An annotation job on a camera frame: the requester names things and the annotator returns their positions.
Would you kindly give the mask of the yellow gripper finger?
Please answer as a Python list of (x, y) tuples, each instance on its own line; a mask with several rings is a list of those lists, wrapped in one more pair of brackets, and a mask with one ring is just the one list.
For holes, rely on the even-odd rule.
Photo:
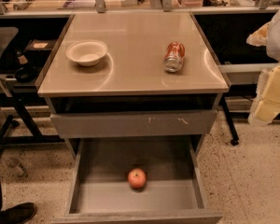
[(248, 122), (269, 124), (280, 113), (280, 65), (261, 71), (256, 94), (250, 108)]
[(262, 25), (257, 31), (251, 34), (247, 39), (246, 43), (251, 46), (260, 47), (267, 44), (267, 35), (269, 23)]

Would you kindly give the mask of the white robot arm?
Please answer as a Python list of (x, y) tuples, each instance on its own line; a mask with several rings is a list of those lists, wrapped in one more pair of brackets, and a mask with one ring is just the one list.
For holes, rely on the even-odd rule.
[(248, 37), (246, 43), (266, 47), (269, 57), (278, 61), (273, 69), (263, 69), (259, 75), (256, 98), (250, 108), (248, 122), (263, 126), (280, 113), (280, 10), (273, 18)]

